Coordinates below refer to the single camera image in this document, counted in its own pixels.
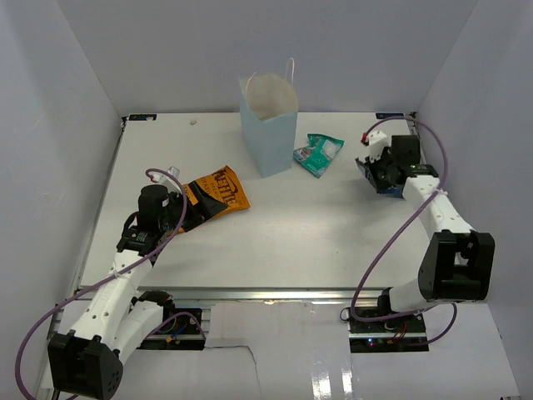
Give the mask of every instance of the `snack packet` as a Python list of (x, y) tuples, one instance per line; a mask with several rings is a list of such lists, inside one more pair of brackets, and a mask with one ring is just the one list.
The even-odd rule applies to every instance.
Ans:
[(309, 133), (309, 146), (297, 148), (294, 158), (315, 177), (321, 177), (336, 154), (344, 146), (344, 140), (319, 133)]
[(250, 208), (239, 178), (228, 166), (195, 179), (183, 188), (190, 205), (183, 223), (185, 232), (209, 219)]

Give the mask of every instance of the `white wall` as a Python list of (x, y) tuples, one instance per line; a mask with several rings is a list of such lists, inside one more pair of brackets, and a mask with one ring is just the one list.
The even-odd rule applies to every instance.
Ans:
[[(16, 351), (67, 293), (120, 120), (54, 0), (0, 0), (0, 49), (0, 398), (16, 399)], [(31, 391), (47, 328), (24, 358)]]
[[(533, 2), (480, 0), (420, 110), (448, 149), (454, 204), (495, 236), (489, 304), (524, 399), (533, 398), (532, 71)], [(426, 146), (438, 163), (430, 138)]]
[(414, 111), (476, 0), (59, 0), (121, 115), (231, 111), (296, 59), (303, 111)]

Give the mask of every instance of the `light blue paper bag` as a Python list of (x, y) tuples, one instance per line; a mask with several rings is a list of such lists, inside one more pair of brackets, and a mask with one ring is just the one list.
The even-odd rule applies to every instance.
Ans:
[(259, 173), (265, 178), (291, 168), (298, 118), (291, 83), (272, 72), (239, 82), (242, 134)]

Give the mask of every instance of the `orange chip bag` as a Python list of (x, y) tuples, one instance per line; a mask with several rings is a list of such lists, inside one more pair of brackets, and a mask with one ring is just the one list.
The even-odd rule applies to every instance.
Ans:
[(228, 166), (211, 175), (195, 179), (187, 185), (183, 185), (183, 188), (194, 208), (198, 206), (199, 202), (203, 204), (207, 201), (212, 202), (213, 199), (221, 204), (222, 207), (219, 207), (215, 214), (211, 215), (211, 218), (219, 218), (222, 215), (250, 208), (250, 203), (239, 178)]

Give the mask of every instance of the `green snack packet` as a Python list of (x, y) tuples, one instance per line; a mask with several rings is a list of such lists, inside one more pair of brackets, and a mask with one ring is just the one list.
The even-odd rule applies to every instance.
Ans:
[(303, 165), (307, 171), (319, 178), (324, 175), (331, 160), (344, 146), (344, 140), (335, 139), (319, 133), (309, 133), (309, 146), (297, 148), (294, 158)]

